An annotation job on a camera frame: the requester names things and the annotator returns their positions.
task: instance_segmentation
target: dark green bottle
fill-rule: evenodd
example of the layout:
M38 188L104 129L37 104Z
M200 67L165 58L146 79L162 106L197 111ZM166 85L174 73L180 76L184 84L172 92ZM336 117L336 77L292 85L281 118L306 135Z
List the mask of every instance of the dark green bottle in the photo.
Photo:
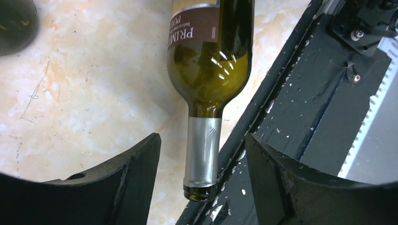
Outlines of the dark green bottle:
M28 46L38 32L33 0L0 0L0 56Z
M173 0L168 73L189 108L184 196L217 194L222 111L246 85L252 64L254 0Z

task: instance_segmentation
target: bottle label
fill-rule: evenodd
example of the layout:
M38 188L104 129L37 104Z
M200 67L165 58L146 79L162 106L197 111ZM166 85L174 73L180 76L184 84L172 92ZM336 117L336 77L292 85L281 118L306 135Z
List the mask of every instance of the bottle label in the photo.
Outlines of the bottle label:
M168 48L192 41L217 42L220 0L173 0Z

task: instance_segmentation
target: marble surface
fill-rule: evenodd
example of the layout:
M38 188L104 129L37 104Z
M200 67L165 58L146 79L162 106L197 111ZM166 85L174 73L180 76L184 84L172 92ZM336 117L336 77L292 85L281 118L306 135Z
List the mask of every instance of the marble surface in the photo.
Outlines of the marble surface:
M38 37L0 57L0 171L65 179L157 132L162 148L148 224L175 224L187 204L187 106L166 71L171 0L35 2ZM221 146L308 3L256 1L251 78L224 111Z

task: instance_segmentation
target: black plastic bracket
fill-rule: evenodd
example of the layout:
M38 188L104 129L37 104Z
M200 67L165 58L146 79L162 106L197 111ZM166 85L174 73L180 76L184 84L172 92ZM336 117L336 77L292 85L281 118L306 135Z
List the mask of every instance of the black plastic bracket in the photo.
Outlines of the black plastic bracket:
M394 38L398 13L388 0L341 0L331 22L338 40L360 54L372 56L383 37Z
M370 185L322 173L252 134L246 151L260 225L398 224L398 182Z
M66 180L37 183L0 173L1 223L145 225L160 149L160 136L151 134Z

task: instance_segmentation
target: bottle lip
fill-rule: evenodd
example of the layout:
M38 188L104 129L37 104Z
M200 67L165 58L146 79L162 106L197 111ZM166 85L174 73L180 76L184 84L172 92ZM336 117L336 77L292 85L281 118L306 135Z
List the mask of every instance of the bottle lip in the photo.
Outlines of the bottle lip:
M217 195L217 185L209 187L188 187L183 185L184 197L193 202L211 202Z

